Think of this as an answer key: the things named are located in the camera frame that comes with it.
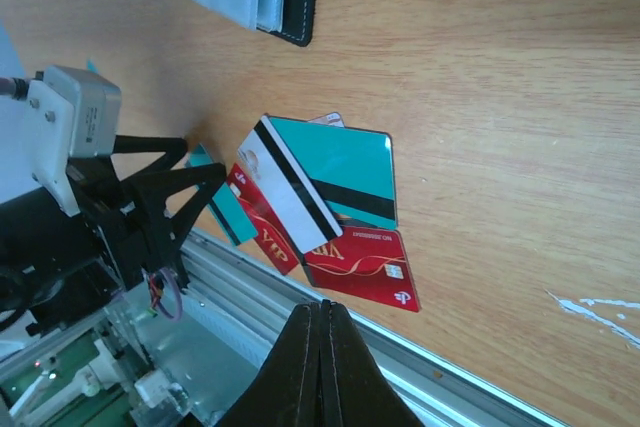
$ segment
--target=white paint mark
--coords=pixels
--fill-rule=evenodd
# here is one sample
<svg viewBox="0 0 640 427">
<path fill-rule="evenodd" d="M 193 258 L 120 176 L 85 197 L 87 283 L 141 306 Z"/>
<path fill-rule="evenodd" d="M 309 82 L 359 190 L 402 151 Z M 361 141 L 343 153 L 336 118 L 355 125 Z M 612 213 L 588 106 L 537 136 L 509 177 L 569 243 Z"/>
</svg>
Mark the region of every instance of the white paint mark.
<svg viewBox="0 0 640 427">
<path fill-rule="evenodd" d="M 587 305 L 607 304 L 616 305 L 618 307 L 626 307 L 628 309 L 640 309 L 638 302 L 625 302 L 624 300 L 608 300 L 608 299 L 580 299 L 580 302 Z"/>
<path fill-rule="evenodd" d="M 611 329 L 612 332 L 624 337 L 631 345 L 633 345 L 636 349 L 640 350 L 640 337 L 636 337 L 627 329 L 620 327 L 618 324 L 611 322 L 610 320 L 604 319 L 599 315 L 594 314 L 593 312 L 591 312 L 586 307 L 583 307 L 582 305 L 576 304 L 568 299 L 559 299 L 548 290 L 546 292 L 551 297 L 553 297 L 555 301 L 558 302 L 558 304 L 560 304 L 560 307 L 562 307 L 562 309 L 565 312 L 569 312 L 570 314 L 582 315 L 589 320 L 593 320 L 594 322 L 600 322 L 601 324 L 606 325 Z"/>
</svg>

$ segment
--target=wallet stitching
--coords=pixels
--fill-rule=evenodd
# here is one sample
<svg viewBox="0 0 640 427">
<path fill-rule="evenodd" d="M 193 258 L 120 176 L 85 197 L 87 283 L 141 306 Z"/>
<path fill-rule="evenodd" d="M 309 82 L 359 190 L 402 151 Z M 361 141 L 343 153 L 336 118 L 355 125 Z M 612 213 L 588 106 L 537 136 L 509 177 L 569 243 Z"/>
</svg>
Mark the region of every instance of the wallet stitching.
<svg viewBox="0 0 640 427">
<path fill-rule="evenodd" d="M 307 14 L 309 10 L 308 6 L 309 6 L 309 0 L 304 0 L 304 8 L 303 8 L 303 15 L 302 15 L 302 34 L 300 34 L 300 37 L 295 37 L 285 32 L 283 32 L 282 35 L 284 35 L 285 37 L 289 37 L 290 39 L 297 40 L 298 42 L 304 39 L 304 34 L 307 32 Z"/>
</svg>

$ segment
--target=robotic arm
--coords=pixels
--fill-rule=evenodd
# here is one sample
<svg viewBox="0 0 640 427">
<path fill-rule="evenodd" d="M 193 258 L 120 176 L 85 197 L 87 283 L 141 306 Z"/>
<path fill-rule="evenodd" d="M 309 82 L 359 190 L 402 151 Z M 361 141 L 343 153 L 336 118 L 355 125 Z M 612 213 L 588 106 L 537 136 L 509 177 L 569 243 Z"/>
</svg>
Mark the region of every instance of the robotic arm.
<svg viewBox="0 0 640 427">
<path fill-rule="evenodd" d="M 180 247 L 224 166 L 172 170 L 184 139 L 117 135 L 120 89 L 92 72 L 50 66 L 0 79 L 0 94 L 25 102 L 21 148 L 42 186 L 0 205 L 0 331 L 27 309 L 31 335 L 70 325 L 161 269 L 186 286 Z M 119 179 L 111 155 L 142 152 L 163 155 Z M 195 185 L 168 216 L 167 198 Z"/>
</svg>

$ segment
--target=wood grain surface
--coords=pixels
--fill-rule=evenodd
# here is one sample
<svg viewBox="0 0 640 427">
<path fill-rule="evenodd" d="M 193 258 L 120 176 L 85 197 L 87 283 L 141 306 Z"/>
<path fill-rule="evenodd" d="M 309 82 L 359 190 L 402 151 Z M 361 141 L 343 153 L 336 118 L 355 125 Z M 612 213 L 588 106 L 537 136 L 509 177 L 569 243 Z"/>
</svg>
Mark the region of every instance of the wood grain surface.
<svg viewBox="0 0 640 427">
<path fill-rule="evenodd" d="M 640 425 L 640 350 L 549 295 L 640 301 L 640 0 L 318 0 L 307 49 L 190 0 L 0 9 L 29 71 L 92 58 L 122 88 L 121 133 L 230 165 L 264 112 L 390 132 L 423 310 L 328 294 L 564 421 Z"/>
</svg>

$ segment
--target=red card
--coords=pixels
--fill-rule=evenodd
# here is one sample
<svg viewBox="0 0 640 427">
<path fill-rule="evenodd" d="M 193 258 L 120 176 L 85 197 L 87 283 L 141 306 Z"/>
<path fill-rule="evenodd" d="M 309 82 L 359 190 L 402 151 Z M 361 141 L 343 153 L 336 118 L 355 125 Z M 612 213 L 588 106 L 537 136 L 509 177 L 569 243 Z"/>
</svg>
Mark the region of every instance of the red card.
<svg viewBox="0 0 640 427">
<path fill-rule="evenodd" d="M 233 164 L 227 184 L 258 231 L 260 249 L 281 274 L 291 272 L 299 263 L 296 249 L 258 186 L 238 164 Z"/>
<path fill-rule="evenodd" d="M 400 233 L 354 226 L 343 230 L 341 237 L 304 255 L 314 286 L 419 312 Z"/>
</svg>

